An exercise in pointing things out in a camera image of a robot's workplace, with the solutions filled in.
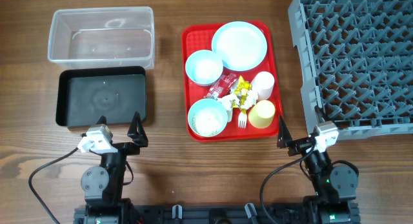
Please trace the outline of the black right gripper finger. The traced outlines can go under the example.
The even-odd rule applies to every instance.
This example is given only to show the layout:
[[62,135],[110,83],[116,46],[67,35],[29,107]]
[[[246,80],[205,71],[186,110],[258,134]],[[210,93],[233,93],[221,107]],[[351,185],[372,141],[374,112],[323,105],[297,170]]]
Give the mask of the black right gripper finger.
[[317,105],[314,107],[318,123],[324,123],[327,121],[326,114]]
[[279,116],[279,133],[277,137],[278,148],[288,148],[292,145],[292,136],[288,131],[287,125],[282,116]]

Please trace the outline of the yellow plastic cup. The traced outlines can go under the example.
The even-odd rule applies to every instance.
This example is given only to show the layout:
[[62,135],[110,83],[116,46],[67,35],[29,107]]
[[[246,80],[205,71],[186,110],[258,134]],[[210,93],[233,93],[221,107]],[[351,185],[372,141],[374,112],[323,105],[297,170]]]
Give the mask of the yellow plastic cup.
[[262,100],[251,108],[248,120],[255,128],[267,128],[272,123],[275,112],[275,105],[271,101]]

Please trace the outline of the white plastic cup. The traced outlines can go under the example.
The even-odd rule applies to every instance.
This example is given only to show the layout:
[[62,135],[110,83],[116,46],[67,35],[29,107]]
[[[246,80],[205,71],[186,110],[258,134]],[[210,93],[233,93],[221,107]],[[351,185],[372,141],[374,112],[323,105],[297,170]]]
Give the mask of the white plastic cup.
[[252,90],[257,92],[259,100],[266,100],[272,95],[275,78],[270,72],[259,72],[252,80]]

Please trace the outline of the yellow snack wrapper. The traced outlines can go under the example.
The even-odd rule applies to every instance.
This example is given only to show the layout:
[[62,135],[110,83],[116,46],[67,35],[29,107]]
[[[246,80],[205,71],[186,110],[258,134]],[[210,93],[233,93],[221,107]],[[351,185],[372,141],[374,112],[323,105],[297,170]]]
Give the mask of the yellow snack wrapper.
[[240,109],[243,114],[246,114],[247,110],[250,108],[247,106],[247,97],[248,92],[251,91],[251,89],[252,85],[248,81],[245,81],[243,76],[239,76],[235,90],[230,93],[234,97],[232,107]]

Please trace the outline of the white rice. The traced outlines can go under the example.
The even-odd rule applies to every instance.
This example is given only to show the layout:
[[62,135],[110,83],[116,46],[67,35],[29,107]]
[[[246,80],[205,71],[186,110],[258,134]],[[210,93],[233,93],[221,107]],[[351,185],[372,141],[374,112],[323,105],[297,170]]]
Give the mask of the white rice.
[[222,118],[214,110],[203,109],[192,118],[192,127],[196,134],[203,137],[212,137],[221,132]]

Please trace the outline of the green bowl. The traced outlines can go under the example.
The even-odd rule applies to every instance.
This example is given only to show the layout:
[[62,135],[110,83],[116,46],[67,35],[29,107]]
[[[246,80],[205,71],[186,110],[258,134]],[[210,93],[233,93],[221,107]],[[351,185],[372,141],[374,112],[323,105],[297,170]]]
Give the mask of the green bowl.
[[200,137],[214,137],[224,131],[228,123],[225,107],[215,99],[200,99],[189,109],[187,122],[190,130]]

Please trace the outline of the red snack wrapper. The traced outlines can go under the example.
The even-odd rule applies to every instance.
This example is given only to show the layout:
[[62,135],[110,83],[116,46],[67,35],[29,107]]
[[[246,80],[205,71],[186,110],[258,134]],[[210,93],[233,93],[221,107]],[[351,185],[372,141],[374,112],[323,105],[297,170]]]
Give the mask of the red snack wrapper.
[[233,73],[221,75],[220,78],[209,88],[205,98],[215,99],[222,98],[228,93],[233,84],[237,81],[237,76]]

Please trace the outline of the white napkin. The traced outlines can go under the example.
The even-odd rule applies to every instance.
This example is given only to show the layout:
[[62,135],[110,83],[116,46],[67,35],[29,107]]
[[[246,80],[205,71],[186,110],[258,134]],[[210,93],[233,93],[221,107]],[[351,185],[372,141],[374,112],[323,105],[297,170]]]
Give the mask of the white napkin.
[[246,111],[257,103],[258,94],[253,90],[249,90],[244,99],[242,97],[238,98],[235,93],[231,93],[222,98],[218,98],[217,100],[227,111],[232,110],[233,108],[239,108],[241,111]]

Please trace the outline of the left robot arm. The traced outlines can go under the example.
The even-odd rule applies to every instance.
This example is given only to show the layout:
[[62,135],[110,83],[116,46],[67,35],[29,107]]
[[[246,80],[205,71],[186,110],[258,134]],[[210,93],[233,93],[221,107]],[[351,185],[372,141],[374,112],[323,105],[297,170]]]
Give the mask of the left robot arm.
[[129,126],[127,136],[132,140],[114,143],[113,134],[101,116],[96,125],[84,134],[77,148],[82,152],[95,153],[101,157],[96,167],[87,169],[81,177],[81,188],[85,193],[85,211],[74,223],[143,223],[144,219],[129,198],[123,198],[125,171],[130,168],[126,158],[140,154],[148,146],[148,138],[136,112]]

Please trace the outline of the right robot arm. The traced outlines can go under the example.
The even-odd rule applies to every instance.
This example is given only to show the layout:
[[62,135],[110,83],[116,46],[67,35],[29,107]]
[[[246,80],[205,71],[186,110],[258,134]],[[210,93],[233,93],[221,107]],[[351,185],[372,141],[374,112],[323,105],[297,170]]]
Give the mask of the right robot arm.
[[319,108],[324,122],[317,124],[307,137],[294,140],[284,119],[279,118],[277,147],[287,148],[289,156],[300,155],[315,195],[303,198],[301,223],[361,222],[358,204],[354,203],[358,187],[358,168],[344,160],[331,161],[327,148],[336,144],[338,127]]

